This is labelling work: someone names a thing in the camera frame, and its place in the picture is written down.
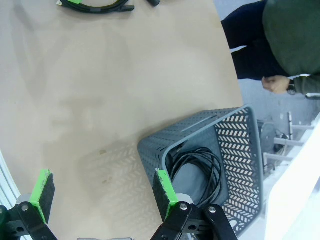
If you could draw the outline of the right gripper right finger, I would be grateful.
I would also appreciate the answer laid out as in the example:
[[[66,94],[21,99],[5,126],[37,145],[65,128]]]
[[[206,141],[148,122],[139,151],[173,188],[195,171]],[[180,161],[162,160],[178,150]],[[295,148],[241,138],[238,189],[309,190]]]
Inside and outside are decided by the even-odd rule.
[[[210,204],[203,208],[180,201],[165,170],[156,169],[153,194],[162,224],[153,240],[236,240],[237,236],[221,206]]]

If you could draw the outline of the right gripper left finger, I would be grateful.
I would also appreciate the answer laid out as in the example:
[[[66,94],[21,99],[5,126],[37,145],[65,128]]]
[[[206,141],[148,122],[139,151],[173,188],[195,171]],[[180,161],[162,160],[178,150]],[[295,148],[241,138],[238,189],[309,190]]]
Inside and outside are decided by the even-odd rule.
[[[0,238],[19,240],[30,236],[33,240],[55,240],[57,237],[48,227],[54,195],[54,175],[43,169],[28,201],[10,209],[0,206]]]

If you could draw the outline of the person's left hand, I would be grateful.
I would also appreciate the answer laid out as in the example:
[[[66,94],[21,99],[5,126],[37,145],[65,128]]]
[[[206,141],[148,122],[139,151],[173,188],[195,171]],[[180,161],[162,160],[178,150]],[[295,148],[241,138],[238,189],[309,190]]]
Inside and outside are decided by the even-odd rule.
[[[281,75],[263,77],[261,82],[265,90],[274,94],[286,93],[290,85],[290,79]]]

